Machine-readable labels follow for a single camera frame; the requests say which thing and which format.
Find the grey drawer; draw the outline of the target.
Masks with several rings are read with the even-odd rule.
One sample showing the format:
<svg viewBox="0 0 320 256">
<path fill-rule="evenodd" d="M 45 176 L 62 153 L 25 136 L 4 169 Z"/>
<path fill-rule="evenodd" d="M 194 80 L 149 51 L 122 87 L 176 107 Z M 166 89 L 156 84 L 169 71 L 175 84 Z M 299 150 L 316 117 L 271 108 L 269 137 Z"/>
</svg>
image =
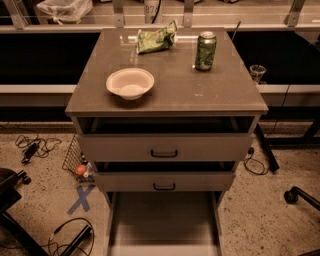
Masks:
<svg viewBox="0 0 320 256">
<path fill-rule="evenodd" d="M 92 162 L 237 161 L 255 119 L 239 117 L 78 117 L 78 141 Z"/>
<path fill-rule="evenodd" d="M 233 182 L 233 163 L 105 163 L 95 182 L 104 192 L 226 191 Z"/>
<path fill-rule="evenodd" d="M 106 256 L 223 256 L 213 192 L 113 195 Z"/>
</svg>

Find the grey drawer cabinet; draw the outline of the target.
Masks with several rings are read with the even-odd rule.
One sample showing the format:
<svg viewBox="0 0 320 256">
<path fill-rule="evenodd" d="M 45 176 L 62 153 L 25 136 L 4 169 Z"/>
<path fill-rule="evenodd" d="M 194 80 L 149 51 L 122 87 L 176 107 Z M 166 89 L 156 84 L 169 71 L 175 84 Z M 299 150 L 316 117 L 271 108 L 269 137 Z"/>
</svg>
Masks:
<svg viewBox="0 0 320 256">
<path fill-rule="evenodd" d="M 255 129 L 268 108 L 231 39 L 225 31 L 217 31 L 214 65 L 201 72 L 193 66 L 199 33 L 182 29 L 171 49 L 138 55 L 134 30 L 103 30 L 68 103 L 67 115 L 72 121 L 78 117 L 249 116 L 255 119 Z M 106 89 L 107 78 L 126 68 L 144 69 L 154 77 L 152 89 L 139 99 L 125 100 Z M 232 162 L 234 179 L 243 159 L 190 162 Z"/>
</svg>

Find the white paper bowl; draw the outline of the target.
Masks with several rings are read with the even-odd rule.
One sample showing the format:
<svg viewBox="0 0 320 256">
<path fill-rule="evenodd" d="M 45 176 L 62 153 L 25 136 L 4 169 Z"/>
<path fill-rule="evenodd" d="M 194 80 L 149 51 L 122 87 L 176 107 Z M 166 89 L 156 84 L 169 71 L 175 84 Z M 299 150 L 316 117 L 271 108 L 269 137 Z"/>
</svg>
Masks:
<svg viewBox="0 0 320 256">
<path fill-rule="evenodd" d="M 112 73 L 106 80 L 106 89 L 125 100 L 141 98 L 153 85 L 153 75 L 140 68 L 121 69 Z"/>
</svg>

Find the green chip bag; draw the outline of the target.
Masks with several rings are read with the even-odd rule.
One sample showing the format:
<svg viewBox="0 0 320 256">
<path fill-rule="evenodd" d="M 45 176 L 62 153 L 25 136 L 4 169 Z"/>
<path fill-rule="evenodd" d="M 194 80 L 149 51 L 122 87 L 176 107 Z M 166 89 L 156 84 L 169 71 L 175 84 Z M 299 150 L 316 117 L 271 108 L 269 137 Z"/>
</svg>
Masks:
<svg viewBox="0 0 320 256">
<path fill-rule="evenodd" d="M 178 26 L 175 20 L 166 27 L 156 31 L 142 31 L 137 33 L 137 54 L 147 54 L 171 48 L 176 42 Z"/>
</svg>

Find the orange ball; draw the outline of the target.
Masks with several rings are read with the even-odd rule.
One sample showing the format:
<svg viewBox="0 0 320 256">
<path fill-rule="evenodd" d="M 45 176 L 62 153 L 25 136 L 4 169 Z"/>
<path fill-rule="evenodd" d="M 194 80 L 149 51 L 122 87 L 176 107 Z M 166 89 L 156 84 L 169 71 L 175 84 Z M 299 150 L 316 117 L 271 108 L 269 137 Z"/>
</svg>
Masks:
<svg viewBox="0 0 320 256">
<path fill-rule="evenodd" d="M 75 168 L 75 173 L 80 177 L 83 177 L 85 172 L 86 172 L 86 166 L 83 164 L 80 164 Z"/>
</svg>

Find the green soda can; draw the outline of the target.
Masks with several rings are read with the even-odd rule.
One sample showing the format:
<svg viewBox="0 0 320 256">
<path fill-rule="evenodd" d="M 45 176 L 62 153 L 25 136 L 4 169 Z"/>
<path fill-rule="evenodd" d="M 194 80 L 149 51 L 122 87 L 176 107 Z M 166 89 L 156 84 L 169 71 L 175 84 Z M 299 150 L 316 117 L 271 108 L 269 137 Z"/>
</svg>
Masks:
<svg viewBox="0 0 320 256">
<path fill-rule="evenodd" d="M 197 53 L 195 68 L 200 71 L 209 71 L 213 65 L 217 45 L 216 34 L 212 31 L 203 31 L 197 39 Z"/>
</svg>

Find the blue tape cross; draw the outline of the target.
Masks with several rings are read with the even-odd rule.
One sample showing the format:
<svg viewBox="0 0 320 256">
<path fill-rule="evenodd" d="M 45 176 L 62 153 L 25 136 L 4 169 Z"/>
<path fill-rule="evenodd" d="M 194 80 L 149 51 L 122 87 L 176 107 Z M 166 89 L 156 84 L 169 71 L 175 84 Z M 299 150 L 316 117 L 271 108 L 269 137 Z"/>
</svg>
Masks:
<svg viewBox="0 0 320 256">
<path fill-rule="evenodd" d="M 69 208 L 67 214 L 72 215 L 79 207 L 82 207 L 85 212 L 88 212 L 90 210 L 90 206 L 87 197 L 93 191 L 94 188 L 94 184 L 90 184 L 88 187 L 83 187 L 82 185 L 79 185 L 76 188 L 78 199 Z"/>
</svg>

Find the clear glass cup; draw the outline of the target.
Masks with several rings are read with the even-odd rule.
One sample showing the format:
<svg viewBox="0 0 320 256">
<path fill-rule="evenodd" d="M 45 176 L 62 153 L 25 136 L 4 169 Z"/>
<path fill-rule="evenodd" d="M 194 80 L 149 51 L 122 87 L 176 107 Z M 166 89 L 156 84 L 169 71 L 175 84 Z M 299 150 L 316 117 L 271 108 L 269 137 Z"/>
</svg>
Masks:
<svg viewBox="0 0 320 256">
<path fill-rule="evenodd" d="M 262 65 L 254 64 L 249 67 L 249 73 L 253 81 L 258 84 L 266 73 L 266 68 Z"/>
</svg>

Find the black table leg bar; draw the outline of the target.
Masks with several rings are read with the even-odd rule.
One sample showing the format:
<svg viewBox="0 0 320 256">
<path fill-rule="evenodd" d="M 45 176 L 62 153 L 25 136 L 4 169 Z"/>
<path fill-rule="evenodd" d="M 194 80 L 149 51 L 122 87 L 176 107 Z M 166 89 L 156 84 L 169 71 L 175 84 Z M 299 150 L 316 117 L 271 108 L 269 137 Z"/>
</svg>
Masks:
<svg viewBox="0 0 320 256">
<path fill-rule="evenodd" d="M 269 147 L 269 145 L 267 143 L 266 137 L 264 136 L 259 125 L 256 125 L 255 134 L 259 140 L 260 146 L 261 146 L 265 156 L 267 157 L 270 171 L 276 172 L 279 169 L 279 165 L 278 165 L 276 158 L 274 157 L 274 155 L 271 151 L 271 148 Z"/>
</svg>

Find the black chair base right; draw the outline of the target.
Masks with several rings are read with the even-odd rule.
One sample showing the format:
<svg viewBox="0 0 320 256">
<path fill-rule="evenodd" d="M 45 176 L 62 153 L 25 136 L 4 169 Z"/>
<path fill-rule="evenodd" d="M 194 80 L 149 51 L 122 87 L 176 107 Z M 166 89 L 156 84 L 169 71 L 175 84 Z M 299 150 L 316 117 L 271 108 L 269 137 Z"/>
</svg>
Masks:
<svg viewBox="0 0 320 256">
<path fill-rule="evenodd" d="M 284 193 L 284 199 L 288 204 L 296 204 L 299 198 L 302 198 L 315 209 L 320 211 L 320 201 L 314 198 L 313 196 L 309 195 L 301 188 L 293 186 L 290 190 L 287 190 Z"/>
</svg>

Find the white plastic bag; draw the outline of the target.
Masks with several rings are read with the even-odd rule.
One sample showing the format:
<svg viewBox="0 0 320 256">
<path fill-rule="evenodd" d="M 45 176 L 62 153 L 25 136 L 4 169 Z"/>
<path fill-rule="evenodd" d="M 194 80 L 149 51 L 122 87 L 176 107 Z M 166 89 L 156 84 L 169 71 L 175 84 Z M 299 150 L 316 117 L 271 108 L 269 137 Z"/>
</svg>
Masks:
<svg viewBox="0 0 320 256">
<path fill-rule="evenodd" d="M 43 0 L 37 4 L 40 12 L 55 23 L 80 23 L 93 8 L 92 0 Z"/>
</svg>

